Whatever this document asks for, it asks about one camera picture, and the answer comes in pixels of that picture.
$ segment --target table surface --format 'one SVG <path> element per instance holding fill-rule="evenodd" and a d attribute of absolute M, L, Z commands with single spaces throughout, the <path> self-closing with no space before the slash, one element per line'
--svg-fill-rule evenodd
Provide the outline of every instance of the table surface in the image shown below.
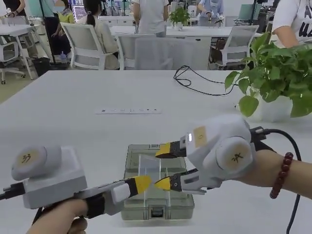
<path fill-rule="evenodd" d="M 10 176 L 14 157 L 29 145 L 74 146 L 85 169 L 88 186 L 123 177 L 129 144 L 158 144 L 179 140 L 187 123 L 220 114 L 237 113 L 241 92 L 212 97 L 190 91 L 173 80 L 175 71 L 50 71 L 0 105 L 0 187 L 14 183 Z M 199 71 L 206 78 L 223 81 L 228 71 Z M 221 94 L 213 84 L 192 72 L 183 75 L 194 88 Z M 95 115 L 97 108 L 159 108 L 159 115 Z M 303 160 L 312 162 L 311 118 L 287 123 L 261 123 L 278 128 L 297 141 Z M 267 143 L 284 154 L 293 149 L 283 137 Z M 285 233 L 295 194 L 283 191 L 276 200 L 270 188 L 256 188 L 235 181 L 206 195 L 195 195 L 191 220 L 124 222 L 120 214 L 89 220 L 87 233 L 159 234 L 263 234 Z M 25 233 L 35 211 L 23 207 L 22 198 L 0 202 L 0 233 Z M 291 233 L 312 229 L 312 202 L 303 198 Z"/>
<path fill-rule="evenodd" d="M 22 34 L 26 34 L 32 26 L 28 24 L 20 24 L 20 25 L 3 25 L 0 24 L 0 35 L 10 35 L 10 36 L 19 36 Z"/>
<path fill-rule="evenodd" d="M 115 33 L 134 34 L 134 26 L 112 26 L 110 27 L 112 35 Z M 185 26 L 182 31 L 178 31 L 171 26 L 167 27 L 168 37 L 228 37 L 232 27 L 200 27 L 200 26 Z"/>

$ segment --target white flower pot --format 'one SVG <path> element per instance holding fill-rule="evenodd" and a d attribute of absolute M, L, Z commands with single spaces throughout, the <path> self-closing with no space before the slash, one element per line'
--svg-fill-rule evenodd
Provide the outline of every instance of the white flower pot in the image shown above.
<path fill-rule="evenodd" d="M 256 111 L 248 117 L 255 122 L 281 122 L 290 118 L 293 107 L 292 101 L 288 97 L 279 96 L 275 101 L 267 103 L 262 96 L 257 93 L 254 96 L 259 101 Z"/>
<path fill-rule="evenodd" d="M 175 29 L 178 31 L 182 31 L 183 24 L 181 22 L 175 23 Z"/>

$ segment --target black hair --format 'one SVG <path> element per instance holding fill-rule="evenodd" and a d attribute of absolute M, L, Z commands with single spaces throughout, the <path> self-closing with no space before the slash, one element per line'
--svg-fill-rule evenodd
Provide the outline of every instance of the black hair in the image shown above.
<path fill-rule="evenodd" d="M 65 8 L 70 8 L 71 9 L 72 6 L 69 4 L 68 0 L 61 0 L 61 1 L 64 3 Z"/>
<path fill-rule="evenodd" d="M 88 14 L 86 23 L 95 27 L 96 21 L 94 19 L 94 15 L 99 12 L 98 7 L 100 7 L 102 11 L 101 0 L 83 0 L 83 6 L 84 10 Z"/>

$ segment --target circular label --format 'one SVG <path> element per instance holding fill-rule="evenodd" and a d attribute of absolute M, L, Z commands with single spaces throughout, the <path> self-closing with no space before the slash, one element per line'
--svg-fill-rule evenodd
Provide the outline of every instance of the circular label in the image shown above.
<path fill-rule="evenodd" d="M 23 167 L 30 165 L 39 159 L 39 152 L 37 150 L 29 150 L 18 156 L 17 166 Z"/>

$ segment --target woman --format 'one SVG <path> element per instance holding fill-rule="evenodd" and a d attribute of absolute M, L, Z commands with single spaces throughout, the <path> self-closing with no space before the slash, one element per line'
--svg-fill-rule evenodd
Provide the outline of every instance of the woman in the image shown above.
<path fill-rule="evenodd" d="M 215 22 L 223 15 L 223 0 L 201 0 L 197 6 L 199 14 L 199 26 L 215 26 Z"/>
<path fill-rule="evenodd" d="M 74 15 L 71 10 L 71 5 L 69 4 L 68 0 L 61 1 L 63 3 L 62 5 L 64 9 L 58 14 L 59 21 L 63 23 L 74 23 Z M 51 41 L 54 55 L 58 56 L 62 52 L 65 55 L 70 53 L 71 47 L 60 23 L 58 23 L 58 28 L 55 33 L 52 34 Z"/>
<path fill-rule="evenodd" d="M 253 186 L 272 187 L 281 170 L 283 159 L 283 156 L 271 150 L 260 150 L 256 153 L 254 170 L 237 180 Z M 312 164 L 293 160 L 283 189 L 312 199 L 311 181 Z M 39 219 L 27 234 L 84 233 L 83 230 L 87 227 L 86 220 L 75 217 L 86 214 L 87 210 L 85 201 L 64 202 Z"/>
<path fill-rule="evenodd" d="M 168 0 L 132 0 L 132 11 L 141 34 L 166 37 Z"/>
<path fill-rule="evenodd" d="M 11 13 L 8 14 L 9 18 L 15 18 L 12 19 L 12 21 L 17 21 L 18 19 L 22 19 L 25 24 L 26 23 L 26 12 L 25 12 L 25 0 L 3 0 L 6 9 L 10 8 Z"/>
<path fill-rule="evenodd" d="M 272 33 L 279 47 L 293 47 L 312 39 L 310 0 L 280 0 L 273 20 Z"/>
<path fill-rule="evenodd" d="M 105 23 L 100 21 L 98 17 L 102 13 L 101 0 L 83 0 L 83 6 L 87 12 L 87 16 L 78 20 L 78 24 L 89 24 L 94 27 L 97 34 L 98 41 L 106 53 L 115 53 L 115 55 L 109 55 L 106 58 L 105 69 L 117 70 L 119 69 L 119 62 L 117 59 L 118 45 L 114 41 L 111 31 L 105 30 Z"/>

